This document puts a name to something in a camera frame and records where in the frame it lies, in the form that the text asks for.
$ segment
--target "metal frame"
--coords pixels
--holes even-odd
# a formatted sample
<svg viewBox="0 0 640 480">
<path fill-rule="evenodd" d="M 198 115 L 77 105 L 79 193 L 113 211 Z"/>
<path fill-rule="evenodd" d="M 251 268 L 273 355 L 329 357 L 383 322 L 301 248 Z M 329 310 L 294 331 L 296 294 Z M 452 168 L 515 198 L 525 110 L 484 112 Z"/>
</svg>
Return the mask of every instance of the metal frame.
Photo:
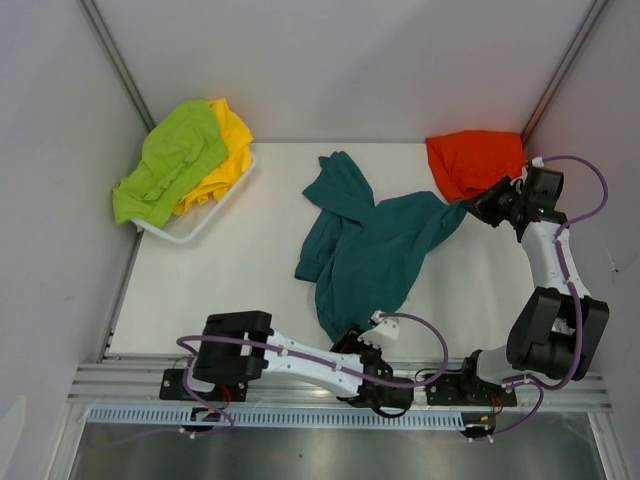
<svg viewBox="0 0 640 480">
<path fill-rule="evenodd" d="M 564 84 L 569 72 L 576 63 L 576 60 L 580 57 L 580 54 L 584 51 L 587 41 L 593 35 L 598 23 L 604 17 L 607 6 L 612 3 L 612 0 L 594 0 L 587 14 L 582 19 L 578 30 L 571 39 L 569 47 L 562 56 L 562 60 L 553 72 L 549 83 L 545 87 L 540 100 L 536 104 L 529 120 L 522 129 L 520 137 L 522 143 L 526 147 L 533 136 L 540 120 L 549 109 L 551 102 L 555 98 L 556 94 L 560 90 L 560 87 Z"/>
<path fill-rule="evenodd" d="M 555 98 L 560 87 L 566 80 L 571 68 L 580 53 L 584 50 L 588 39 L 592 36 L 598 22 L 603 17 L 606 7 L 611 0 L 594 0 L 585 15 L 580 27 L 574 35 L 563 58 L 556 68 L 552 78 L 546 85 L 544 92 L 533 110 L 529 120 L 523 128 L 521 137 L 526 144 L 537 128 L 542 116 Z M 120 53 L 109 28 L 104 21 L 95 0 L 78 0 L 91 29 L 101 45 L 109 63 L 133 104 L 140 120 L 151 131 L 155 122 L 147 108 L 145 101 Z M 92 411 L 145 411 L 148 409 L 172 409 L 179 411 L 190 402 L 163 402 L 158 399 L 162 372 L 176 364 L 181 364 L 178 355 L 167 356 L 109 356 L 108 347 L 111 336 L 120 313 L 129 278 L 135 264 L 135 258 L 140 246 L 142 235 L 138 234 L 132 247 L 131 255 L 123 274 L 122 284 L 116 297 L 111 320 L 105 331 L 102 349 L 96 364 L 82 364 L 76 373 L 67 400 L 66 422 L 61 432 L 58 449 L 52 459 L 48 478 L 67 479 L 71 473 L 73 461 L 79 446 L 80 438 L 87 421 L 93 418 Z M 451 365 L 460 363 L 453 360 Z M 404 362 L 392 364 L 398 375 L 411 375 L 420 368 L 429 367 L 434 370 L 437 364 L 424 362 Z M 461 412 L 482 410 L 479 407 L 434 407 L 426 404 L 424 389 L 417 389 L 415 412 L 437 415 L 457 415 Z M 517 390 L 518 405 L 507 408 L 509 411 L 528 411 L 537 401 L 538 392 L 535 388 L 520 388 Z M 270 381 L 262 379 L 252 382 L 247 395 L 245 406 L 251 409 L 268 409 L 274 415 L 287 412 L 332 412 L 337 418 L 353 415 L 357 410 L 339 402 L 326 390 L 312 385 L 295 381 Z M 603 466 L 610 479 L 630 478 L 626 469 L 621 448 L 615 435 L 611 420 L 611 404 L 606 392 L 602 376 L 589 373 L 581 382 L 571 383 L 559 392 L 548 392 L 541 411 L 553 412 L 587 412 L 592 425 L 596 443 Z M 395 425 L 393 428 L 408 428 Z"/>
<path fill-rule="evenodd" d="M 453 360 L 455 368 L 461 360 Z M 183 367 L 184 357 L 169 356 L 138 357 L 136 359 L 106 359 L 98 364 L 82 364 L 74 378 L 67 402 L 81 404 L 125 404 L 125 405 L 189 405 L 193 402 L 166 401 L 158 398 L 164 370 Z M 435 363 L 395 362 L 391 363 L 394 374 L 411 377 L 422 368 L 437 369 Z M 527 411 L 538 400 L 535 387 L 517 390 L 518 405 L 505 411 Z M 327 390 L 308 383 L 283 378 L 265 377 L 251 382 L 244 405 L 283 408 L 344 409 L 353 407 L 336 399 Z M 427 405 L 424 387 L 416 389 L 414 410 L 477 412 L 485 407 L 447 407 Z M 602 376 L 588 373 L 580 382 L 573 382 L 557 392 L 545 394 L 540 411 L 552 412 L 611 412 L 611 403 Z"/>
</svg>

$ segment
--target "orange cloth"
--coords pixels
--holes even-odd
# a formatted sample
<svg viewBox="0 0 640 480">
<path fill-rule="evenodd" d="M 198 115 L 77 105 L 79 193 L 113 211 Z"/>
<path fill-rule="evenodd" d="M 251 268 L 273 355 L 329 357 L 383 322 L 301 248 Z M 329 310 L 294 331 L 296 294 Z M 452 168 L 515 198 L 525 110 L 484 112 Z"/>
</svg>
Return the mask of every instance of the orange cloth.
<svg viewBox="0 0 640 480">
<path fill-rule="evenodd" d="M 519 177 L 526 161 L 520 135 L 486 130 L 427 138 L 427 154 L 448 202 L 475 197 L 505 175 Z"/>
</svg>

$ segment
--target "black bracket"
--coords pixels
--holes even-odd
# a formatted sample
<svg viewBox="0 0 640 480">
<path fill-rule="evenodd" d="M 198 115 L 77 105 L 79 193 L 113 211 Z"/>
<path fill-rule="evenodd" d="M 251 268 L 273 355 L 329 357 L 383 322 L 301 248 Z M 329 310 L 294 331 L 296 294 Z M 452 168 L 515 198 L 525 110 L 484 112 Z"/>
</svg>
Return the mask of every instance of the black bracket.
<svg viewBox="0 0 640 480">
<path fill-rule="evenodd" d="M 500 399 L 505 407 L 517 405 L 516 394 L 500 385 L 485 382 L 476 375 L 480 350 L 465 358 L 460 373 L 445 373 L 431 385 L 425 387 L 427 404 L 439 406 L 492 407 L 492 398 Z"/>
<path fill-rule="evenodd" d="M 160 400 L 193 400 L 182 386 L 183 368 L 170 368 L 164 371 L 160 386 Z M 244 383 L 225 385 L 229 390 L 232 402 L 244 402 L 247 399 L 247 385 Z M 225 394 L 220 388 L 214 388 L 210 392 L 197 392 L 208 402 L 224 402 Z"/>
<path fill-rule="evenodd" d="M 352 325 L 338 341 L 331 347 L 335 353 L 355 353 L 360 355 L 360 362 L 364 366 L 363 373 L 378 377 L 384 380 L 397 383 L 410 383 L 411 380 L 404 377 L 394 377 L 391 366 L 382 359 L 380 349 L 365 345 L 358 341 L 358 337 L 363 333 L 356 325 Z M 378 415 L 385 418 L 402 416 L 413 404 L 413 389 L 392 388 L 375 384 L 364 380 L 358 389 L 358 396 L 354 398 L 338 398 L 347 402 L 352 407 L 370 408 Z M 396 408 L 403 410 L 399 414 L 388 414 L 381 408 Z"/>
</svg>

